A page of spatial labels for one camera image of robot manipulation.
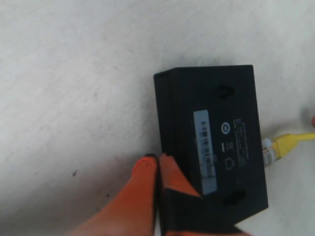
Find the concrete floor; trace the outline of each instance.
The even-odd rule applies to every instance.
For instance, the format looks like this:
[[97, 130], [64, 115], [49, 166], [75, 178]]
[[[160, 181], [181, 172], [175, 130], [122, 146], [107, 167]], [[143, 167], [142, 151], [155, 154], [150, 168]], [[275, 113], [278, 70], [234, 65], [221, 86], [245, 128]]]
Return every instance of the concrete floor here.
[[[153, 74], [253, 64], [264, 137], [312, 131], [312, 0], [2, 0], [0, 235], [60, 235], [160, 153]], [[270, 208], [239, 226], [314, 235], [315, 145], [266, 169]]]

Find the white floor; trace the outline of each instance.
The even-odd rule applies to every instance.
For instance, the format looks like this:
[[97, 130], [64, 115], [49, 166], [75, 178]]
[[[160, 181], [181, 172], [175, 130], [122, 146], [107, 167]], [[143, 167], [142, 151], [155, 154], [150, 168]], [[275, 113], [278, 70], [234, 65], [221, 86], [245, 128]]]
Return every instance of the white floor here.
[[[153, 74], [253, 64], [264, 137], [312, 131], [313, 0], [2, 0], [0, 235], [60, 235], [160, 152]], [[270, 208], [239, 226], [314, 235], [315, 145], [266, 170]]]

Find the black plastic casing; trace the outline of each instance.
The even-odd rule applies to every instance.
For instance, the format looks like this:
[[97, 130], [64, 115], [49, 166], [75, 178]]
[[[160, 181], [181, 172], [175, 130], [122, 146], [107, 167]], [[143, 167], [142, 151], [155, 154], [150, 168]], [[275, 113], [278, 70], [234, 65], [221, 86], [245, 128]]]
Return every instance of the black plastic casing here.
[[[154, 82], [162, 151], [174, 156], [214, 215], [234, 225], [266, 209], [253, 66], [175, 68], [156, 74]], [[212, 143], [208, 176], [216, 182], [205, 186], [212, 191], [207, 194], [200, 163], [204, 147], [198, 147], [203, 136], [195, 116], [205, 111]]]

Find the yellow ethernet cable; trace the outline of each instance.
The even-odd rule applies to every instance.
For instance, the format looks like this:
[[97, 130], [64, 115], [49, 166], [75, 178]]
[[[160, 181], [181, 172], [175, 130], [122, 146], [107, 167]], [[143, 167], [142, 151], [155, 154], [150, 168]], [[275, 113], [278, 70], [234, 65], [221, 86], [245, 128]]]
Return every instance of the yellow ethernet cable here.
[[265, 166], [283, 158], [299, 144], [300, 141], [315, 140], [315, 133], [283, 134], [273, 141], [264, 139], [262, 141], [262, 152]]

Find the floor surface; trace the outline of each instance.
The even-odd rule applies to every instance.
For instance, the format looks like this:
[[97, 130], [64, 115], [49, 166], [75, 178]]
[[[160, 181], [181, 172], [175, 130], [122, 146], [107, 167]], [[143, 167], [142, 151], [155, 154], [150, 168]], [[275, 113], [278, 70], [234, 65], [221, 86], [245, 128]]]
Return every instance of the floor surface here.
[[[0, 235], [60, 235], [160, 153], [153, 74], [253, 64], [263, 137], [312, 131], [313, 0], [0, 1]], [[239, 226], [314, 235], [315, 145], [266, 169]]]

